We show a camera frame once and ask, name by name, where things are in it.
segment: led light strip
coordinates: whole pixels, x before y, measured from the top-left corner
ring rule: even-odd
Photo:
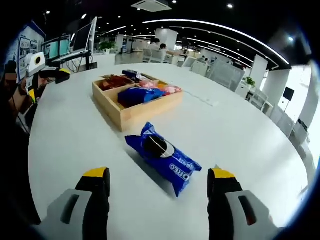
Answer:
[[[117,28],[117,29],[113,29],[113,30],[111,30],[111,31],[108,31],[107,34],[112,33],[112,32],[114,32],[114,31],[117,31],[117,30],[120,30],[120,29],[125,29],[126,27],[127,27],[127,26],[123,26],[123,27],[119,27],[119,28]]]
[[[248,48],[251,48],[252,50],[255,50],[257,53],[259,53],[261,56],[264,56],[266,59],[270,60],[271,62],[273,62],[273,64],[275,65],[272,70],[274,69],[277,69],[279,67],[279,65],[273,61],[270,57],[267,57],[265,54],[263,54],[262,52],[260,52],[259,50],[255,49],[254,47],[244,43],[244,42],[241,42],[237,39],[234,39],[232,37],[229,37],[229,36],[226,36],[226,35],[223,35],[223,34],[220,34],[220,33],[217,33],[217,32],[214,32],[214,31],[208,31],[208,30],[204,30],[204,29],[199,29],[199,28],[194,28],[194,27],[187,27],[187,26],[170,26],[169,28],[176,28],[176,29],[192,29],[192,30],[198,30],[198,31],[203,31],[203,32],[206,32],[206,33],[210,33],[210,34],[216,34],[216,35],[219,35],[219,36],[222,36],[222,37],[225,37],[225,38],[228,38],[228,39],[231,39],[231,40],[234,40],[234,41],[237,41],[238,43],[241,43],[245,46],[247,46]]]
[[[144,21],[143,24],[151,24],[151,23],[159,23],[159,22],[187,22],[187,23],[207,24],[207,25],[211,25],[211,26],[227,29],[227,30],[230,30],[230,31],[235,32],[237,34],[241,34],[242,36],[245,36],[245,37],[257,42],[258,44],[261,44],[262,46],[264,46],[265,48],[267,48],[268,50],[273,52],[275,55],[277,55],[287,65],[290,64],[283,56],[281,56],[279,53],[277,53],[275,50],[273,50],[268,45],[264,44],[263,42],[259,41],[258,39],[254,38],[254,37],[252,37],[252,36],[250,36],[248,34],[245,34],[245,33],[241,32],[241,31],[235,30],[235,29],[233,29],[231,27],[227,27],[227,26],[223,26],[223,25],[219,25],[219,24],[215,24],[215,23],[207,22],[207,21],[188,20],[188,19],[162,19],[162,20]]]
[[[187,38],[188,40],[192,40],[192,41],[198,41],[198,42],[201,42],[201,43],[204,43],[204,44],[208,44],[208,45],[213,45],[213,46],[216,46],[218,48],[221,48],[221,49],[225,49],[227,51],[230,51],[231,53],[234,53],[234,54],[237,54],[239,55],[240,57],[244,58],[244,59],[247,59],[249,62],[253,63],[254,61],[250,60],[249,58],[245,57],[245,56],[242,56],[241,54],[235,52],[235,51],[232,51],[228,48],[225,48],[223,46],[219,46],[219,45],[216,45],[216,44],[213,44],[213,43],[210,43],[210,42],[206,42],[206,41],[201,41],[201,40],[198,40],[198,39],[193,39],[193,38]]]
[[[133,36],[133,38],[139,38],[139,37],[155,37],[156,35],[137,35]]]
[[[223,53],[223,52],[220,52],[220,51],[217,51],[217,50],[214,50],[214,49],[212,49],[212,48],[210,48],[210,47],[206,47],[206,46],[200,46],[199,45],[199,47],[200,48],[204,48],[204,49],[208,49],[208,50],[211,50],[211,51],[215,51],[216,53],[218,53],[218,54],[223,54],[223,55],[225,55],[225,56],[227,56],[227,57],[229,57],[229,58],[232,58],[232,59],[234,59],[234,60],[236,60],[236,61],[238,61],[238,62],[240,62],[240,63],[242,63],[242,64],[244,64],[244,65],[246,65],[246,66],[248,66],[249,68],[251,68],[252,69],[252,67],[251,66],[249,66],[248,64],[246,64],[246,63],[244,63],[243,61],[240,61],[239,59],[236,59],[235,57],[233,57],[233,56],[229,56],[229,55],[227,55],[227,54],[225,54],[225,53]]]

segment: white cabinet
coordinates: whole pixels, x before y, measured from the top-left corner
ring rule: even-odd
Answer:
[[[250,88],[247,85],[240,83],[235,93],[238,94],[240,97],[246,99],[249,91],[250,91]]]

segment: oreo logo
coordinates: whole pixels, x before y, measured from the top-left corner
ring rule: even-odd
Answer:
[[[178,175],[180,178],[182,178],[184,181],[188,181],[190,176],[185,173],[184,171],[182,171],[180,168],[178,168],[176,165],[174,164],[170,164],[170,169],[176,174]]]

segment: oreo package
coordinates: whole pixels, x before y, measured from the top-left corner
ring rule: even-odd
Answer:
[[[130,87],[118,93],[118,102],[125,108],[147,103],[161,98],[164,94],[158,88]]]
[[[125,141],[159,174],[172,183],[177,197],[189,184],[194,171],[200,172],[202,169],[197,162],[159,135],[150,122],[147,122],[142,129],[141,136],[126,136]]]

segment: computer monitor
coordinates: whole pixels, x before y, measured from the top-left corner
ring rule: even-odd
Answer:
[[[92,27],[92,24],[90,23],[87,26],[84,26],[83,28],[78,30],[75,37],[74,45],[73,45],[74,52],[87,49],[91,27]]]
[[[50,41],[46,41],[42,44],[42,51],[46,59],[54,59],[56,57],[62,57],[68,54],[70,45],[70,35],[64,35],[61,37],[54,38]]]

